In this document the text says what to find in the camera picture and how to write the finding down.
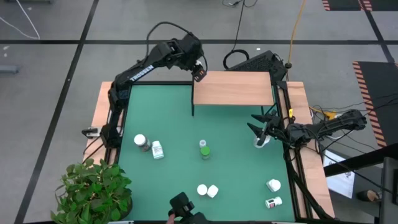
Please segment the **black line on floor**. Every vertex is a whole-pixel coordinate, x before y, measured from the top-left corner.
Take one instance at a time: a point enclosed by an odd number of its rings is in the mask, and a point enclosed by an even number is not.
[[[45,158],[46,158],[47,153],[49,151],[49,147],[50,147],[51,140],[52,140],[52,137],[53,137],[54,132],[55,132],[55,128],[57,127],[57,123],[58,123],[58,120],[59,120],[60,115],[61,115],[63,104],[64,104],[65,99],[67,97],[67,93],[68,93],[69,86],[70,86],[70,83],[71,83],[72,78],[73,78],[73,74],[75,73],[76,66],[77,66],[77,63],[79,61],[81,51],[83,50],[84,40],[87,37],[88,30],[90,28],[91,22],[93,21],[93,17],[94,17],[94,14],[95,14],[95,11],[96,11],[96,8],[97,8],[97,5],[98,5],[98,1],[99,0],[94,0],[93,4],[91,5],[90,13],[88,14],[88,17],[87,17],[87,20],[86,20],[86,24],[84,26],[83,32],[81,33],[80,42],[79,42],[79,44],[78,44],[78,46],[76,48],[76,52],[75,52],[75,55],[73,56],[73,60],[71,62],[67,77],[65,78],[65,82],[63,83],[61,94],[60,94],[60,97],[58,99],[58,103],[57,103],[57,105],[55,107],[55,111],[54,111],[54,114],[52,116],[49,129],[47,130],[47,133],[45,135],[42,148],[41,148],[39,156],[38,156],[38,158],[36,160],[36,164],[35,164],[32,176],[30,177],[28,186],[27,186],[25,194],[24,194],[24,198],[22,199],[22,203],[21,203],[21,205],[19,207],[19,210],[18,210],[16,219],[14,221],[14,224],[20,224],[20,223],[24,222],[24,219],[25,219],[25,216],[26,216],[30,201],[32,200],[32,196],[33,196],[33,193],[35,191],[37,182],[39,181],[40,173],[41,173],[41,171],[43,169]]]
[[[150,40],[158,44],[166,40]],[[202,39],[203,44],[234,44],[228,39]],[[80,40],[0,40],[0,44],[79,44]],[[98,45],[145,45],[146,40],[84,40],[84,44]],[[379,40],[294,40],[295,45],[379,45]],[[386,44],[398,45],[398,40],[385,40]],[[289,45],[290,40],[238,40],[237,44]]]
[[[370,11],[365,11],[365,14],[366,14],[366,17],[369,20],[369,23],[371,24],[371,27],[373,29],[374,34],[377,37],[377,40],[380,42],[380,46],[381,46],[381,49],[382,49],[382,51],[384,53],[384,56],[386,56],[388,62],[394,63],[395,62],[394,58],[392,57],[392,55],[390,53],[390,50],[388,49],[388,47],[387,47],[387,45],[386,45],[386,43],[384,41],[384,38],[381,35],[381,32],[380,32],[379,28],[377,27],[376,21],[374,20],[372,13]]]

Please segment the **green table surface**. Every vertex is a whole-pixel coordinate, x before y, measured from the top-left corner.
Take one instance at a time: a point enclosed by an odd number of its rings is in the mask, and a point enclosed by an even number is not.
[[[191,116],[191,86],[136,85],[132,88],[119,165],[132,180],[133,209],[126,220],[166,220],[171,198],[185,192],[211,221],[294,221],[282,144],[253,146],[247,122],[260,114],[259,106],[195,106]],[[142,152],[134,136],[160,141],[165,157],[155,160]],[[199,141],[211,149],[203,160]],[[266,182],[277,179],[281,189],[271,192]],[[197,187],[216,185],[214,198],[200,196]],[[279,196],[283,204],[268,209],[265,200]]]

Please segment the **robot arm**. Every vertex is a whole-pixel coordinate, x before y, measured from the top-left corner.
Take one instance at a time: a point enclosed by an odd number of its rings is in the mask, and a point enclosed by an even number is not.
[[[285,141],[293,147],[300,147],[311,141],[311,139],[322,138],[342,129],[348,131],[362,130],[366,124],[366,118],[358,110],[349,110],[338,118],[322,121],[318,124],[293,123],[286,128],[283,128],[282,120],[276,116],[276,111],[265,115],[252,115],[252,117],[262,123],[267,123],[264,128],[248,123],[248,126],[257,136],[257,145],[259,147],[266,144],[267,136]]]
[[[200,41],[189,33],[182,40],[172,39],[157,44],[144,60],[138,61],[136,65],[117,75],[108,91],[110,110],[108,123],[102,127],[100,133],[105,147],[115,148],[121,145],[117,126],[123,109],[127,108],[131,87],[136,81],[155,68],[170,69],[177,66],[182,70],[192,71],[193,79],[200,82],[206,75],[206,71],[198,61],[202,56],[204,54]]]

